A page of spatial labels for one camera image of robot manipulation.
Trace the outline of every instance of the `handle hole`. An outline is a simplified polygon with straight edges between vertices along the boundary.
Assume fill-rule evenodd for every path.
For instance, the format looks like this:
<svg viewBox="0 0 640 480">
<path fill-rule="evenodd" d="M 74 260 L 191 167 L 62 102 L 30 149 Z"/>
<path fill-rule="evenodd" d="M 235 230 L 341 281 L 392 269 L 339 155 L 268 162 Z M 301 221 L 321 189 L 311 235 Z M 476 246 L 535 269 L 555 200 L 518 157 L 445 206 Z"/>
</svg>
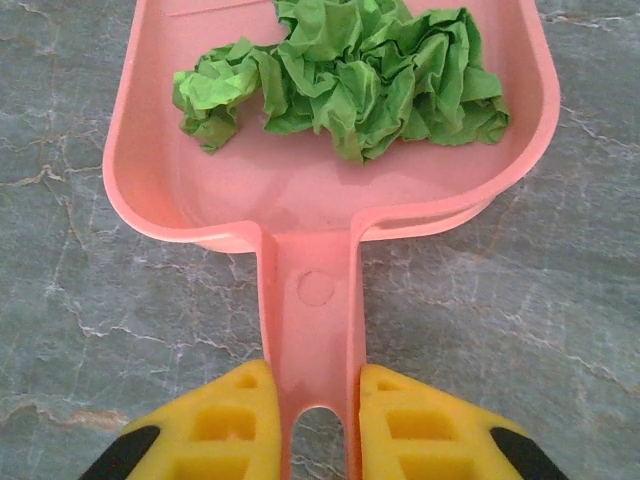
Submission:
<svg viewBox="0 0 640 480">
<path fill-rule="evenodd" d="M 291 474 L 293 479 L 346 478 L 346 451 L 340 419 L 331 410 L 304 412 L 293 429 Z"/>
</svg>

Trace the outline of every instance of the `dustpan lip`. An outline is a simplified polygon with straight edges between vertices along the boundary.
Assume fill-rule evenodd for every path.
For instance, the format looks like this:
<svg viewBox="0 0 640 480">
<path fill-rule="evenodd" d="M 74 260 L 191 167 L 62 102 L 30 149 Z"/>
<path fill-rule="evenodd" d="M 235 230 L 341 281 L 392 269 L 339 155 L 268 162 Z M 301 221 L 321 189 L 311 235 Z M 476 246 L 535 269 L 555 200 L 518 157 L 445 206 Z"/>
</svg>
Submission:
<svg viewBox="0 0 640 480">
<path fill-rule="evenodd" d="M 429 202 L 371 207 L 357 212 L 351 223 L 353 236 L 362 237 L 366 230 L 383 221 L 447 215 L 472 208 L 494 198 L 517 183 L 542 157 L 557 127 L 560 115 L 560 85 L 535 1 L 518 1 L 521 4 L 524 22 L 529 32 L 528 36 L 532 42 L 533 54 L 539 66 L 543 91 L 542 115 L 529 144 L 505 170 L 465 193 Z M 203 243 L 219 238 L 238 236 L 249 241 L 257 250 L 259 246 L 255 245 L 254 241 L 257 240 L 256 234 L 258 231 L 262 231 L 262 227 L 253 221 L 195 228 L 165 227 L 150 222 L 137 214 L 120 193 L 113 158 L 122 121 L 124 98 L 128 95 L 132 75 L 131 69 L 127 66 L 133 63 L 141 36 L 142 17 L 147 4 L 148 0 L 138 0 L 136 4 L 111 128 L 105 143 L 103 179 L 107 197 L 118 215 L 127 224 L 148 237 L 172 243 Z"/>
</svg>

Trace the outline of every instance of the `gray marble surface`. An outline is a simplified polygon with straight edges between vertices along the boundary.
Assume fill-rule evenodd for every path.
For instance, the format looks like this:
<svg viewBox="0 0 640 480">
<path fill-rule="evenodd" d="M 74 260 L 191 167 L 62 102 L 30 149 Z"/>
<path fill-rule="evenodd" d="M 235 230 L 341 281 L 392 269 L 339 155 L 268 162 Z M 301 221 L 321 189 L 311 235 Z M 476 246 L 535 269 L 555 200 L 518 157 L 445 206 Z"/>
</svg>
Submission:
<svg viewBox="0 0 640 480">
<path fill-rule="evenodd" d="M 261 356 L 253 256 L 150 240 L 100 163 L 132 0 L 0 0 L 0 479 L 72 479 L 126 422 Z M 640 478 L 640 7 L 539 0 L 563 88 L 468 224 L 368 244 L 372 362 L 515 420 L 572 479 Z M 297 478 L 342 478 L 338 423 Z"/>
</svg>

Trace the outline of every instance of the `dustpan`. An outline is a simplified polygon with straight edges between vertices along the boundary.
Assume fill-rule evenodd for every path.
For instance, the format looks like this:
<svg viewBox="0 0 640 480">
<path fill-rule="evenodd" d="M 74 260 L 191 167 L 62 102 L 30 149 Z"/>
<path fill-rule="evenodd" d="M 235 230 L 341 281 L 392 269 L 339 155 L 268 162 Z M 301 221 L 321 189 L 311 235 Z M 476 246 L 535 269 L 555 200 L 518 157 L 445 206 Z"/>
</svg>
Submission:
<svg viewBox="0 0 640 480">
<path fill-rule="evenodd" d="M 554 133 L 559 85 L 534 0 L 408 0 L 414 14 L 467 7 L 485 65 L 503 82 L 512 124 L 497 145 L 396 142 L 366 166 L 326 136 L 263 131 L 259 99 L 215 155 L 178 129 L 175 71 L 247 36 L 284 37 L 269 0 L 138 0 L 104 153 L 118 214 L 139 232 L 226 253 L 255 252 L 265 358 L 278 391 L 282 475 L 305 410 L 344 426 L 359 478 L 358 376 L 366 363 L 361 241 L 429 235 L 481 212 L 538 161 Z"/>
</svg>

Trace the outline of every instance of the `yellow plastic part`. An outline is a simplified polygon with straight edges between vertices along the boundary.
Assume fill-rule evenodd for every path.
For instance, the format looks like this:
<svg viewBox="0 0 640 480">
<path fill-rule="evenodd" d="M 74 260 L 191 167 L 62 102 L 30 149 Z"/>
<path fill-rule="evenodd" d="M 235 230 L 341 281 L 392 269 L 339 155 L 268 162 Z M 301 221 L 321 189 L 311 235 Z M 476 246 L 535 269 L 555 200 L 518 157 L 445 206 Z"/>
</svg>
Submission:
<svg viewBox="0 0 640 480">
<path fill-rule="evenodd" d="M 232 370 L 127 425 L 160 435 L 127 480 L 279 480 L 280 415 L 266 362 Z"/>
<path fill-rule="evenodd" d="M 491 438 L 513 422 L 384 367 L 360 377 L 364 480 L 522 480 Z"/>
</svg>

